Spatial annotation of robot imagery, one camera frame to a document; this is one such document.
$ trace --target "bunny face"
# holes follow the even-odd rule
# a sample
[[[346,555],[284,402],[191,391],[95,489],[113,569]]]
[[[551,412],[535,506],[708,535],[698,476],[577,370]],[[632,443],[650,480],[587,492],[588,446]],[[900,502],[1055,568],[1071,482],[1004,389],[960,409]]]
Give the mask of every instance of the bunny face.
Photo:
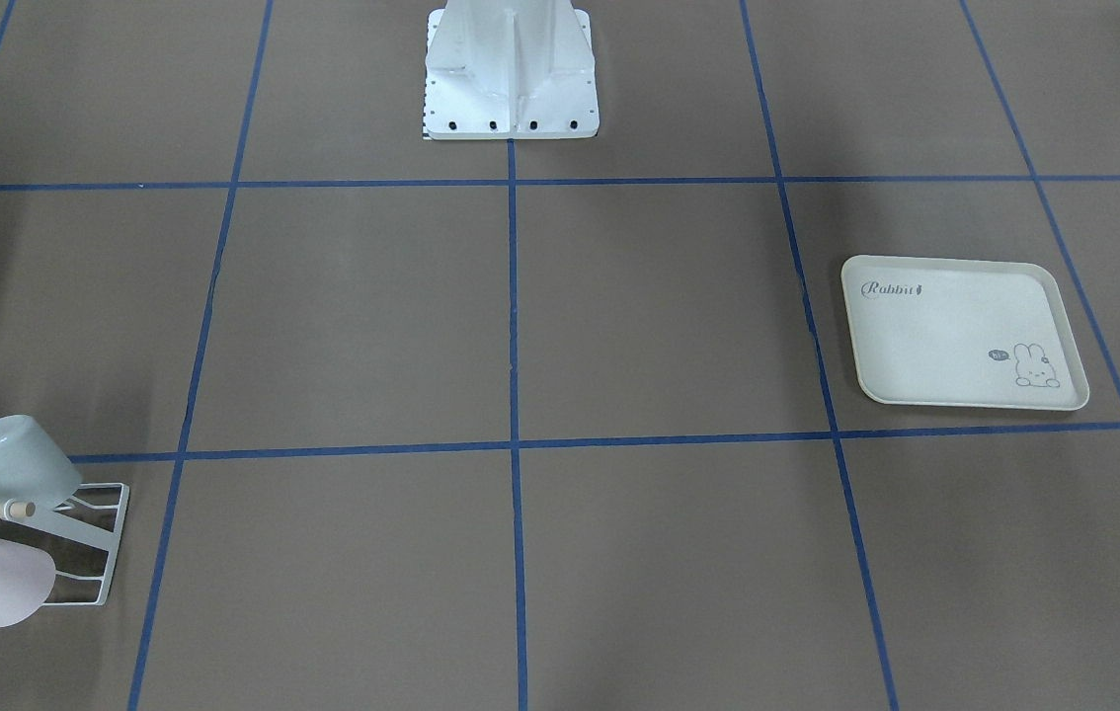
[[[1017,343],[1012,353],[1016,353],[1016,384],[1021,387],[1061,387],[1056,368],[1052,367],[1043,346]]]

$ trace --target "grid pattern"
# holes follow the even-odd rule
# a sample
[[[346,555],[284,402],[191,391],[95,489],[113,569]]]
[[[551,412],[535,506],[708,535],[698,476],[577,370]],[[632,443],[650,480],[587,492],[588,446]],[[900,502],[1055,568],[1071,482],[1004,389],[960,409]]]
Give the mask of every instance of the grid pattern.
[[[1096,311],[1092,309],[1091,293],[1088,283],[1081,278],[1074,262],[1074,249],[1072,240],[1062,234],[1061,221],[1057,219],[1057,212],[1053,208],[1053,199],[1049,198],[1049,186],[1053,184],[1102,184],[1107,186],[1120,185],[1120,174],[1043,174],[1035,165],[1032,150],[1026,144],[1021,131],[1019,112],[1016,112],[1006,91],[1006,76],[997,68],[992,62],[986,44],[986,32],[980,28],[979,21],[974,18],[970,3],[967,0],[958,1],[958,12],[962,15],[967,24],[968,32],[976,44],[976,53],[983,64],[986,76],[989,77],[995,97],[1001,104],[1002,115],[1007,119],[1007,125],[1011,131],[1011,139],[1016,142],[1021,161],[1026,171],[1019,174],[934,174],[934,175],[787,175],[782,161],[781,141],[777,140],[776,116],[781,111],[775,100],[773,91],[768,91],[764,81],[764,63],[759,59],[758,49],[765,50],[757,41],[755,32],[757,17],[750,15],[749,3],[746,0],[738,0],[737,3],[715,4],[713,12],[719,8],[731,13],[728,19],[738,20],[744,29],[744,40],[747,46],[749,68],[753,72],[753,82],[747,87],[750,95],[756,95],[757,106],[762,113],[762,122],[765,131],[765,141],[768,150],[768,162],[766,175],[699,175],[699,176],[642,176],[642,177],[520,177],[519,176],[519,152],[523,147],[506,143],[505,149],[505,177],[503,179],[326,179],[326,180],[245,180],[245,158],[249,155],[250,124],[254,119],[254,104],[258,100],[259,82],[268,69],[268,36],[271,35],[272,15],[276,4],[283,4],[284,0],[265,0],[259,21],[255,48],[252,55],[252,71],[249,75],[246,97],[243,104],[243,115],[239,119],[239,133],[234,150],[234,163],[231,166],[230,177],[225,180],[118,180],[118,181],[0,181],[1,194],[30,194],[30,193],[88,193],[90,190],[140,190],[140,193],[153,193],[153,190],[216,190],[225,195],[225,206],[222,208],[221,228],[218,230],[216,249],[213,252],[213,266],[207,274],[207,292],[204,300],[203,316],[198,325],[198,338],[196,349],[190,365],[190,378],[186,387],[186,411],[181,419],[178,431],[177,447],[174,450],[118,450],[118,451],[95,451],[95,453],[81,453],[73,457],[78,465],[121,465],[121,464],[171,464],[171,477],[169,478],[168,497],[164,505],[164,518],[159,540],[155,549],[155,569],[150,577],[150,587],[147,596],[146,618],[143,630],[138,645],[138,655],[134,661],[130,685],[130,708],[140,708],[143,699],[146,670],[149,665],[149,652],[152,648],[153,627],[161,617],[161,598],[164,573],[166,573],[167,558],[171,552],[172,532],[179,512],[179,492],[184,483],[184,471],[188,464],[193,462],[220,462],[221,460],[253,460],[253,462],[265,462],[265,460],[288,460],[299,458],[339,458],[340,456],[388,456],[388,455],[442,455],[442,453],[466,453],[466,451],[485,451],[485,453],[506,453],[511,462],[511,500],[512,512],[514,512],[514,577],[515,577],[515,674],[516,674],[516,702],[519,708],[524,710],[530,707],[530,658],[529,658],[529,636],[530,617],[528,610],[528,586],[525,586],[525,572],[530,565],[528,555],[529,549],[525,546],[530,530],[529,517],[525,516],[525,505],[522,499],[522,453],[534,450],[563,450],[563,449],[598,449],[598,448],[669,448],[687,446],[740,446],[754,445],[754,442],[808,442],[818,441],[823,445],[831,445],[832,458],[834,458],[836,473],[840,477],[840,494],[844,498],[844,508],[848,513],[849,534],[852,536],[855,562],[857,562],[858,574],[862,581],[862,590],[867,604],[867,614],[870,617],[871,638],[874,640],[877,656],[880,663],[880,674],[884,681],[884,689],[888,707],[890,710],[899,708],[898,695],[898,665],[890,662],[890,653],[886,645],[885,627],[881,625],[881,586],[874,580],[872,564],[868,556],[867,545],[865,545],[865,527],[861,523],[862,503],[857,498],[850,469],[852,469],[855,442],[862,440],[895,440],[895,439],[930,439],[930,438],[959,438],[959,437],[999,437],[1017,436],[1017,433],[1037,433],[1037,436],[1053,436],[1057,432],[1120,432],[1120,419],[1112,420],[1042,420],[1042,422],[1006,422],[1006,423],[965,423],[952,424],[952,427],[907,427],[888,429],[848,429],[841,427],[839,414],[832,392],[839,382],[839,374],[831,373],[825,362],[825,347],[821,344],[819,336],[819,325],[816,319],[823,318],[816,309],[816,301],[812,300],[812,287],[819,289],[816,283],[810,282],[808,278],[806,260],[803,256],[803,244],[799,243],[799,226],[794,221],[794,186],[805,185],[831,185],[831,184],[1021,184],[1032,186],[1038,195],[1038,202],[1044,215],[1056,240],[1057,251],[1063,260],[1066,273],[1070,274],[1070,282],[1074,292],[1077,293],[1082,309],[1090,325],[1091,335],[1098,344],[1109,374],[1109,387],[1116,392],[1117,400],[1120,401],[1120,368],[1110,349],[1107,339],[1107,329],[1102,327],[1098,319]],[[4,36],[11,22],[12,13],[18,9],[18,4],[24,1],[8,0],[0,18],[0,57],[4,49]],[[616,135],[605,135],[597,141],[614,141]],[[523,271],[519,269],[519,231],[521,230],[521,206],[520,196],[524,189],[543,188],[590,188],[590,186],[766,186],[773,189],[777,196],[778,206],[784,219],[784,230],[787,240],[787,249],[791,254],[791,262],[795,271],[800,289],[801,316],[803,316],[809,329],[810,340],[813,344],[814,365],[818,372],[818,396],[822,401],[822,409],[825,413],[827,428],[808,429],[808,431],[753,431],[753,432],[664,432],[659,436],[624,436],[624,437],[571,437],[571,438],[528,438],[522,436],[521,428],[521,389],[522,378],[529,377],[529,364],[522,359],[520,325],[522,317],[529,319],[529,310],[522,309],[521,288]],[[273,189],[296,189],[296,188],[324,188],[324,189],[463,189],[463,188],[495,188],[505,193],[506,199],[506,225],[503,225],[503,260],[508,263],[508,293],[510,318],[505,324],[503,340],[505,349],[508,352],[510,374],[508,374],[508,402],[503,404],[508,418],[510,437],[506,439],[478,439],[466,441],[428,441],[411,442],[411,445],[345,445],[336,447],[258,447],[258,448],[197,448],[193,447],[194,422],[197,414],[197,401],[199,400],[200,384],[206,367],[206,356],[209,352],[209,343],[213,337],[213,326],[215,325],[215,300],[217,298],[218,278],[222,275],[224,255],[231,243],[232,217],[239,214],[236,211],[236,198],[248,190],[273,190]],[[1103,383],[1096,378],[1098,389]]]

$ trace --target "white mounting plate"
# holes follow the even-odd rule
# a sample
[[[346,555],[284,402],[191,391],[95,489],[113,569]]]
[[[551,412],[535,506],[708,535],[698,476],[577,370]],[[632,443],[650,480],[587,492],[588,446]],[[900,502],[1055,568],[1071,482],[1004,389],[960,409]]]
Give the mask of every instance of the white mounting plate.
[[[590,44],[590,15],[578,15],[581,32]],[[428,46],[446,10],[429,15]],[[466,73],[426,72],[423,91],[424,140],[505,140],[591,138],[599,130],[596,73],[557,72],[520,97],[519,119],[512,125],[510,95],[489,93]]]
[[[1090,389],[1043,266],[850,256],[840,270],[858,383],[888,405],[1077,410]]]

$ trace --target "tray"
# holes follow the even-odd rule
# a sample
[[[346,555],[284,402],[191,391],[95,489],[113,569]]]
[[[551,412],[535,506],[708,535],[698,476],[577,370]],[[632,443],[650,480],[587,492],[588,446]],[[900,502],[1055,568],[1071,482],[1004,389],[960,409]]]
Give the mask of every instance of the tray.
[[[888,405],[1077,410],[1091,391],[1056,280],[1017,262],[850,256],[858,384]]]

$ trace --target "white tray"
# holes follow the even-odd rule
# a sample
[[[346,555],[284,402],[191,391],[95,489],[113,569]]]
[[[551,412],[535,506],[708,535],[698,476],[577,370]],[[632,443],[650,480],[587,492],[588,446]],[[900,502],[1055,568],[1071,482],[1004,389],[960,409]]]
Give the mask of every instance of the white tray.
[[[1088,376],[1056,280],[1016,262],[850,256],[858,384],[889,405],[1077,410]]]

